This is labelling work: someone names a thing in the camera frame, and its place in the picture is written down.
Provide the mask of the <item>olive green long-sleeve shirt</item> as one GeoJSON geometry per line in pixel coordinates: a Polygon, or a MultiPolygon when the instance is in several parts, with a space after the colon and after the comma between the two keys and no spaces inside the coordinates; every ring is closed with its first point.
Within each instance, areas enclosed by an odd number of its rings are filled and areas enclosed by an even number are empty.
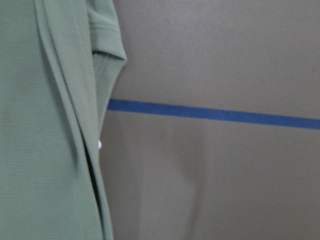
{"type": "Polygon", "coordinates": [[[100,137],[126,62],[111,0],[1,1],[1,239],[113,239],[100,137]]]}

